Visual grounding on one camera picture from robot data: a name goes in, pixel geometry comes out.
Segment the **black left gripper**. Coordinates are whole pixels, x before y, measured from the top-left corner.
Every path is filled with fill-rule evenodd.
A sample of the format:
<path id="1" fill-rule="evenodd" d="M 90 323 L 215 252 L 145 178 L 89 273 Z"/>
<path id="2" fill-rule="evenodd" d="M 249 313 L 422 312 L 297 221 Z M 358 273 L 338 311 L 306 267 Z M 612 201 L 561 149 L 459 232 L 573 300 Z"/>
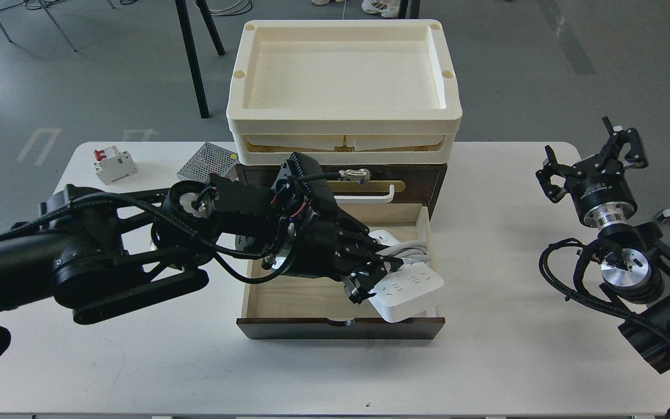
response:
<path id="1" fill-rule="evenodd" d="M 281 165 L 268 205 L 276 217 L 274 242 L 266 246 L 264 283 L 287 274 L 342 281 L 348 299 L 359 304 L 375 296 L 376 284 L 396 272 L 404 260 L 378 252 L 387 249 L 369 229 L 338 206 L 324 172 L 304 153 L 292 153 Z"/>

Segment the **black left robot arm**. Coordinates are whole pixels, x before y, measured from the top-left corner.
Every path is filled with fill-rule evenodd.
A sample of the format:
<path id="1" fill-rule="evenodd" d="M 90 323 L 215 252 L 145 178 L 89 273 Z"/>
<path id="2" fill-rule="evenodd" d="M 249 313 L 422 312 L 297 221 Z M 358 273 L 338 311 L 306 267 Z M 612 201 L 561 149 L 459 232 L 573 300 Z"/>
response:
<path id="1" fill-rule="evenodd" d="M 295 152 L 268 187 L 216 174 L 137 193 L 69 184 L 38 218 L 0 233 L 0 313 L 54 298 L 95 324 L 204 288 L 212 260 L 249 285 L 329 278 L 364 302 L 404 260 L 338 206 L 328 182 L 369 178 Z M 0 326 L 0 356 L 10 342 Z"/>

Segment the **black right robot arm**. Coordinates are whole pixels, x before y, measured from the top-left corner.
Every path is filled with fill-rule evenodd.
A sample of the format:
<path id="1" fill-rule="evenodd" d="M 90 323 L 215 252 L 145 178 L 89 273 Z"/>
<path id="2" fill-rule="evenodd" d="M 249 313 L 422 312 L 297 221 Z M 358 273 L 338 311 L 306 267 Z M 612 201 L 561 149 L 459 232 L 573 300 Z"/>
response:
<path id="1" fill-rule="evenodd" d="M 548 245 L 538 260 L 542 278 L 567 300 L 622 319 L 619 331 L 658 373 L 670 370 L 670 247 L 655 222 L 633 226 L 635 197 L 628 169 L 648 158 L 635 128 L 614 127 L 598 154 L 572 165 L 558 162 L 551 146 L 536 178 L 547 198 L 571 197 L 579 222 L 596 228 L 595 240 L 568 238 Z M 665 414 L 670 418 L 670 408 Z"/>

